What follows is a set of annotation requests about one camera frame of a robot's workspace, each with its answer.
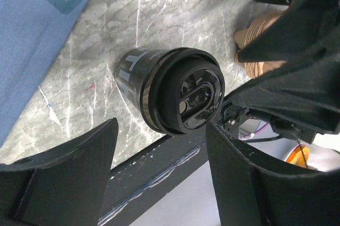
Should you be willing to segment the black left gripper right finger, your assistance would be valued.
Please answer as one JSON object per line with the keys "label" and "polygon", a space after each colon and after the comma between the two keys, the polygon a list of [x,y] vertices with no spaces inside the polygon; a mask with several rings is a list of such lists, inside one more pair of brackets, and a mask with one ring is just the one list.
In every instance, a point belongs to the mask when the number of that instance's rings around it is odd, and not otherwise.
{"label": "black left gripper right finger", "polygon": [[211,177],[222,225],[339,225],[339,171],[286,163],[206,128]]}

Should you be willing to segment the dark translucent takeout cup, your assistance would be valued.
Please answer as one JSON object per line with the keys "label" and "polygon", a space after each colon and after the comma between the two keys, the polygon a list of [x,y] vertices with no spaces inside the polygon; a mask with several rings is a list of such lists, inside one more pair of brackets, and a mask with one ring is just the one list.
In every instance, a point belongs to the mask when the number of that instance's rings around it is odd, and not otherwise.
{"label": "dark translucent takeout cup", "polygon": [[127,51],[114,67],[115,81],[124,98],[138,109],[152,130],[162,134],[164,131],[150,117],[148,93],[152,71],[157,69],[166,54],[164,49],[134,48]]}

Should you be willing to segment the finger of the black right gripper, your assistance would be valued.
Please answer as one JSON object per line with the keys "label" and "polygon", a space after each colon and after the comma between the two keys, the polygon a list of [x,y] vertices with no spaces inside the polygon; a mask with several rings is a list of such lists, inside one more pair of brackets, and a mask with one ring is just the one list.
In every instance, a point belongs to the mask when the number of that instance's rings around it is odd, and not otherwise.
{"label": "finger of the black right gripper", "polygon": [[339,0],[293,0],[269,28],[239,52],[241,62],[289,61],[314,45],[335,24]]}

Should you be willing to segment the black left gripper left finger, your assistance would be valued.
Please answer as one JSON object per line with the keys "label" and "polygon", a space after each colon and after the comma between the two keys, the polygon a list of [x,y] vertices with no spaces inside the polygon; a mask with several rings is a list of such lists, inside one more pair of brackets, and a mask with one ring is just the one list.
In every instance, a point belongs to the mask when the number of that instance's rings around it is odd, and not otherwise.
{"label": "black left gripper left finger", "polygon": [[115,152],[110,119],[47,151],[1,165],[1,225],[97,225]]}

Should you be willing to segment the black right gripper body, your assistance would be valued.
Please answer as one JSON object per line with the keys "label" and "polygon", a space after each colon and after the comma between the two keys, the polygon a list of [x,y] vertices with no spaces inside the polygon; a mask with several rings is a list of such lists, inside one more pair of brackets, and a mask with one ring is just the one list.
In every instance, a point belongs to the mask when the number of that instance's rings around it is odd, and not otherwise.
{"label": "black right gripper body", "polygon": [[224,101],[220,123],[239,109],[300,130],[339,134],[339,40],[322,41],[281,67],[252,79]]}

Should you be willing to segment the black cup lid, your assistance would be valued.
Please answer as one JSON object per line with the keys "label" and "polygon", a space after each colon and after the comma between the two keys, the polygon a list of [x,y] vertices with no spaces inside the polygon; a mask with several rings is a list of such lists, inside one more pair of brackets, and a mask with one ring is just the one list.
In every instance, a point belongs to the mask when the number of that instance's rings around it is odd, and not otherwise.
{"label": "black cup lid", "polygon": [[151,118],[163,133],[191,133],[216,116],[224,93],[224,77],[213,55],[172,49],[163,56],[151,85]]}

